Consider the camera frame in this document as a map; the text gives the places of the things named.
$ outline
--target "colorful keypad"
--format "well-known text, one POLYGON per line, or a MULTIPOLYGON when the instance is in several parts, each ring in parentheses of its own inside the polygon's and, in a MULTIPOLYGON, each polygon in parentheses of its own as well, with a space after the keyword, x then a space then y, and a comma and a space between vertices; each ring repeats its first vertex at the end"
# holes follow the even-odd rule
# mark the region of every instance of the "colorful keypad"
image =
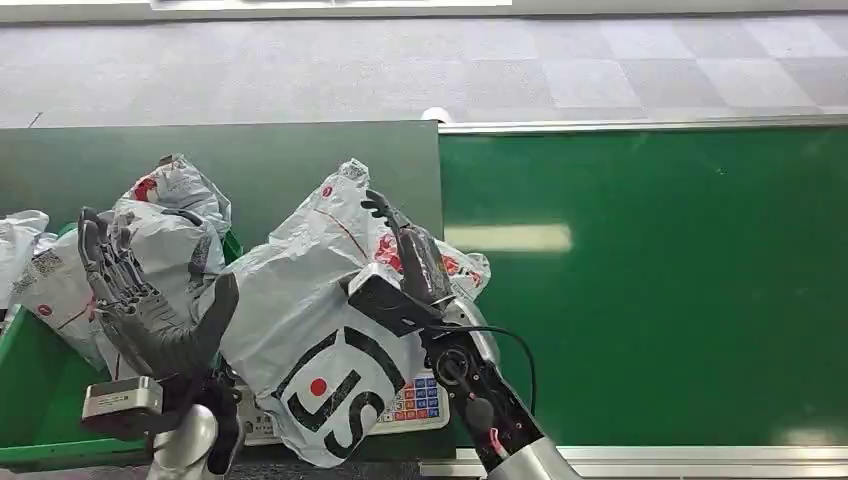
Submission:
POLYGON ((379 422, 425 420, 439 416, 439 389, 433 377, 419 377, 398 393, 394 403, 380 416, 379 422))

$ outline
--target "metal trim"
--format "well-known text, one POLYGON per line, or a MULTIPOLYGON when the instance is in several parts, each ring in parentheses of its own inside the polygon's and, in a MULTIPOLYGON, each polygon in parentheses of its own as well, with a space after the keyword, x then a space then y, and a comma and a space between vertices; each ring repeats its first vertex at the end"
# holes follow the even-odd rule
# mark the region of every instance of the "metal trim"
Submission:
MULTIPOLYGON (((848 447, 557 447, 586 478, 848 477, 848 447)), ((455 460, 427 460, 422 476, 482 477, 471 448, 455 460)))
POLYGON ((757 127, 848 126, 848 115, 793 115, 789 117, 716 118, 706 120, 660 121, 614 120, 603 122, 501 122, 444 123, 439 135, 529 133, 664 131, 682 129, 722 129, 757 127))

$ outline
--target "green crate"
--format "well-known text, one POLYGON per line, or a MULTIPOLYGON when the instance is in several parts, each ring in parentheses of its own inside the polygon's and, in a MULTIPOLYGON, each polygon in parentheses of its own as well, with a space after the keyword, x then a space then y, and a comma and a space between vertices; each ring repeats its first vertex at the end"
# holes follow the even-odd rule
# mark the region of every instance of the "green crate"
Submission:
MULTIPOLYGON (((244 252, 235 235, 224 258, 244 252)), ((144 458, 142 441, 122 442, 79 425, 85 389, 109 381, 44 322, 21 309, 0 337, 0 467, 36 471, 120 464, 144 458)))

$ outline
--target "plastic bag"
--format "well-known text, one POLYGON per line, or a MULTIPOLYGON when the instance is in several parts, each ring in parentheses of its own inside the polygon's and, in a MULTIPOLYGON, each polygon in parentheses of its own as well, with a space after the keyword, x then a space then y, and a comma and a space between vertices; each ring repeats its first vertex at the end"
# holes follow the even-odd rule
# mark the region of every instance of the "plastic bag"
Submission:
POLYGON ((11 306, 12 284, 35 249, 49 217, 38 210, 12 213, 0 220, 0 311, 11 306))
MULTIPOLYGON (((180 318, 194 318, 195 300, 224 267, 224 253, 213 226, 195 226, 189 220, 166 215, 164 207, 119 200, 112 212, 113 228, 127 227, 130 245, 147 280, 159 289, 180 318)), ((91 322, 93 293, 77 249, 77 230, 56 239, 36 255, 16 283, 24 307, 47 323, 97 369, 108 366, 113 378, 134 372, 122 365, 117 350, 91 322)))
MULTIPOLYGON (((221 353, 275 434, 321 467, 343 462, 423 366, 416 334, 398 338, 350 307, 338 283, 365 267, 400 278, 393 237, 360 206, 368 182, 365 165, 342 164, 267 244, 227 267, 240 298, 221 353)), ((442 247, 456 263, 456 289, 476 296, 489 278, 485 257, 442 247)))
POLYGON ((211 223, 221 238, 232 223, 230 200, 181 153, 159 160, 121 198, 189 210, 211 223))

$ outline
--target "black cable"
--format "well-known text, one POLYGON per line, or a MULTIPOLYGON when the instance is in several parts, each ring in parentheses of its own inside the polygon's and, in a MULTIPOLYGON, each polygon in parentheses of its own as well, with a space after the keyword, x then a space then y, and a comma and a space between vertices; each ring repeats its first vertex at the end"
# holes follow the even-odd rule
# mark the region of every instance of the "black cable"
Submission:
POLYGON ((524 355, 527 357, 527 363, 530 366, 530 414, 536 415, 536 361, 533 359, 533 352, 530 351, 530 346, 528 346, 527 342, 524 341, 524 339, 521 338, 518 334, 510 332, 505 328, 493 327, 490 325, 430 325, 427 328, 430 330, 435 330, 437 332, 493 332, 507 335, 516 340, 521 345, 521 348, 524 350, 524 355))

